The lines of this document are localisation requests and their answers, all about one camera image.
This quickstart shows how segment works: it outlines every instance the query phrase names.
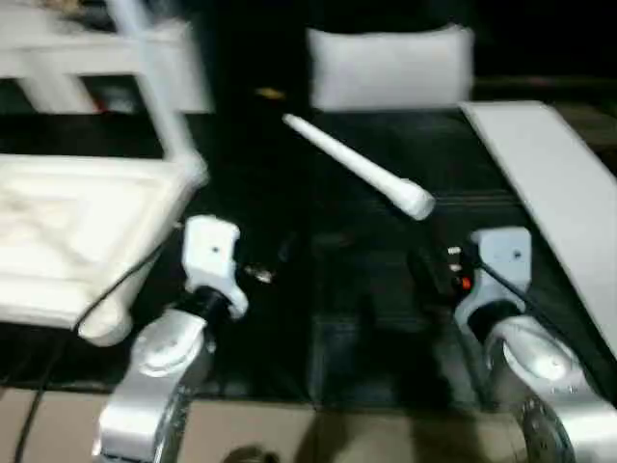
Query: black cable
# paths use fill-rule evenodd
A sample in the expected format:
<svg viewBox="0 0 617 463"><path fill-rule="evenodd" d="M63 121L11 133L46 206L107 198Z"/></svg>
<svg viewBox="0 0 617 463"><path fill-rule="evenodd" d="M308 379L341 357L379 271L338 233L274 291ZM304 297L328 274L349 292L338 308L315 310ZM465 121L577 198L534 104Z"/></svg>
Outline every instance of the black cable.
<svg viewBox="0 0 617 463"><path fill-rule="evenodd" d="M169 237L161 241L154 249L152 249L152 251L150 251L147 255L145 255L143 258L133 264L128 270L126 270L126 272L122 274L120 278L118 278L111 286L109 286L98 297L96 297L96 299L94 299L93 302L91 302L88 307L83 311L81 316L77 318L77 321L75 322L71 330L63 333L63 337L57 344L56 349L54 349L51 358L47 364L47 368L45 369L45 372L40 379L39 386L37 387L37 390L35 392L35 396L30 403L30 409L28 410L26 420L21 426L21 431L19 432L19 440L17 441L15 452L13 454L13 463L22 463L23 461L23 455L26 450L28 436L30 435L35 416L39 411L40 401L42 400L45 390L47 389L47 385L51 378L51 373L53 372L53 369L58 363L58 361L62 358L63 354L67 350L68 343L72 339L73 335L78 334L79 328L84 323L84 321L105 299L107 299L126 280L128 280L135 273L139 272L144 266L149 264L152 260L154 260L154 258L158 256L158 254L168 243Z"/></svg>

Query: orange light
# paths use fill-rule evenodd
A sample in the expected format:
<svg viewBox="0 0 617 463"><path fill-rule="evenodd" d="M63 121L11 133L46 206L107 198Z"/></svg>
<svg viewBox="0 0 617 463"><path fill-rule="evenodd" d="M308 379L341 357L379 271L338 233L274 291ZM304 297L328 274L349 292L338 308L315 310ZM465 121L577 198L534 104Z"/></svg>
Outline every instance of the orange light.
<svg viewBox="0 0 617 463"><path fill-rule="evenodd" d="M286 98L285 92L281 92L280 90L273 89L272 87L261 87L255 90L255 93L259 96L263 96L267 99L274 99L276 101L281 101Z"/></svg>
<svg viewBox="0 0 617 463"><path fill-rule="evenodd" d="M469 291L471 289L471 280L468 277L463 277L461 279L461 286L465 291Z"/></svg>

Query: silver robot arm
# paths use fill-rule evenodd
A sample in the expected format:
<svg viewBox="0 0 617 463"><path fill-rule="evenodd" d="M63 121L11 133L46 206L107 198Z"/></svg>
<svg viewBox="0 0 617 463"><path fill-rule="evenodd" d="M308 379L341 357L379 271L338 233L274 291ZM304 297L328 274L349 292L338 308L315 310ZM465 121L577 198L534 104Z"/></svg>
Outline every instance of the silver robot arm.
<svg viewBox="0 0 617 463"><path fill-rule="evenodd" d="M518 289L531 281L525 229L478 231L480 258ZM617 461L617 411L597 394L577 355L482 269L455 312L477 377L523 431L530 463Z"/></svg>
<svg viewBox="0 0 617 463"><path fill-rule="evenodd" d="M126 375L99 419L97 463L172 463L191 399L210 371L215 324L241 317L247 298L235 282L239 230L212 216L187 221L182 263L191 312L166 309L138 336Z"/></svg>

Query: white plastic tray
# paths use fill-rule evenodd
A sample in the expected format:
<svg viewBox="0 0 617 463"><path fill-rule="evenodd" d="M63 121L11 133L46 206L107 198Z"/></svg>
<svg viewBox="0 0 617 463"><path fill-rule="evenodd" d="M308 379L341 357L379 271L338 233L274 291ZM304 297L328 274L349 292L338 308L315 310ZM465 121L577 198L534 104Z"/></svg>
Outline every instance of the white plastic tray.
<svg viewBox="0 0 617 463"><path fill-rule="evenodd" d="M192 193L163 160L0 155L0 320L70 328L170 230ZM82 325L121 340L146 271Z"/></svg>

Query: white fabric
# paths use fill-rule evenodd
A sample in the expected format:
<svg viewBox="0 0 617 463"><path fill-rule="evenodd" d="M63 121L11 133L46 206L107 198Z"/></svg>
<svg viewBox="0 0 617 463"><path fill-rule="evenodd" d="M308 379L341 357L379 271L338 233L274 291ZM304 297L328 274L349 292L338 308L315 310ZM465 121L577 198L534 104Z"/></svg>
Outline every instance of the white fabric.
<svg viewBox="0 0 617 463"><path fill-rule="evenodd" d="M455 106L468 99L472 32L331 34L309 30L312 105L322 110Z"/></svg>

